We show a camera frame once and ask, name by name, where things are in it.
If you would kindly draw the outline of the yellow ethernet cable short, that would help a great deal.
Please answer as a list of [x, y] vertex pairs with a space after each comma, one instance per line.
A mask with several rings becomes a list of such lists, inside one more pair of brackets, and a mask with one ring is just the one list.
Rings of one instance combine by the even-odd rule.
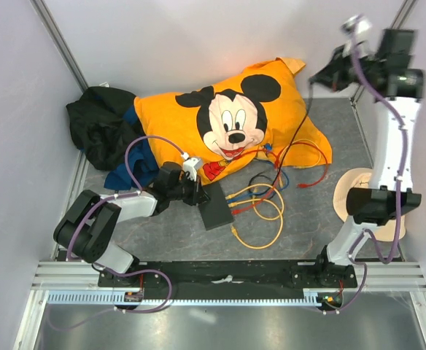
[[[298, 139], [297, 141], [294, 141], [292, 145], [299, 147], [310, 147], [318, 154], [318, 158], [315, 164], [312, 164], [310, 166], [295, 166], [299, 169], [313, 168], [315, 166], [324, 166], [323, 174], [317, 181], [298, 183], [296, 185], [296, 187], [300, 189], [316, 186], [326, 177], [326, 174], [329, 169], [330, 162], [328, 161], [325, 153], [314, 141], [311, 141], [309, 139]], [[278, 179], [271, 180], [271, 184], [269, 186], [267, 184], [250, 184], [247, 188], [243, 190], [240, 190], [231, 195], [227, 195], [225, 199], [227, 200], [228, 205], [230, 203], [245, 201], [249, 199], [269, 199], [272, 201], [272, 198], [274, 196], [277, 196], [279, 201], [281, 202], [281, 205], [283, 205], [284, 208], [284, 201], [282, 200], [281, 191], [286, 189], [290, 185], [289, 177], [286, 175], [285, 172], [283, 172], [283, 170], [279, 170], [279, 165], [280, 161], [282, 160], [282, 153], [284, 152], [284, 150], [276, 154], [272, 151], [271, 146], [265, 145], [260, 151], [264, 154], [264, 156], [257, 156], [255, 159], [259, 160], [260, 162], [272, 165], [273, 168], [276, 170], [276, 175], [278, 176]]]

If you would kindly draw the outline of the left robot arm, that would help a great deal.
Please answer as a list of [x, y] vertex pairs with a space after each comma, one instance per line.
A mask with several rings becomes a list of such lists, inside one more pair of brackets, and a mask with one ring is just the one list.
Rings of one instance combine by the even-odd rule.
[[100, 287], [141, 287], [149, 273], [140, 259], [117, 245], [112, 238], [117, 224], [154, 217], [172, 201], [188, 206], [210, 202], [193, 167], [183, 169], [164, 163], [158, 175], [142, 190], [109, 196], [84, 190], [58, 223], [54, 241], [66, 249], [66, 259], [80, 259], [98, 272]]

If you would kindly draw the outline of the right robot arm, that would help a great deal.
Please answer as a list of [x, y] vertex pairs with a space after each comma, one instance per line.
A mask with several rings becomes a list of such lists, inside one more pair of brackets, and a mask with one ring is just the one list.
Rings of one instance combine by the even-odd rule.
[[362, 30], [345, 28], [349, 39], [337, 47], [330, 62], [310, 81], [339, 92], [359, 83], [373, 96], [378, 135], [373, 172], [368, 186], [353, 187], [346, 196], [346, 218], [338, 235], [323, 248], [313, 265], [304, 268], [310, 285], [334, 283], [356, 287], [355, 258], [367, 240], [394, 222], [389, 254], [381, 263], [392, 262], [398, 250], [402, 218], [419, 207], [422, 196], [413, 191], [411, 153], [417, 116], [424, 98], [425, 73], [410, 66], [415, 31], [386, 29], [375, 54], [359, 51]]

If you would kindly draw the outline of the black network switch box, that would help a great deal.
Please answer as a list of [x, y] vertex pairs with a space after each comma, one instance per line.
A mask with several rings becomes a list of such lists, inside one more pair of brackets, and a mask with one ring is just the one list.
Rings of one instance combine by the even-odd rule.
[[232, 212], [225, 199], [225, 193], [219, 182], [204, 187], [208, 201], [198, 205], [205, 230], [213, 230], [234, 221]]

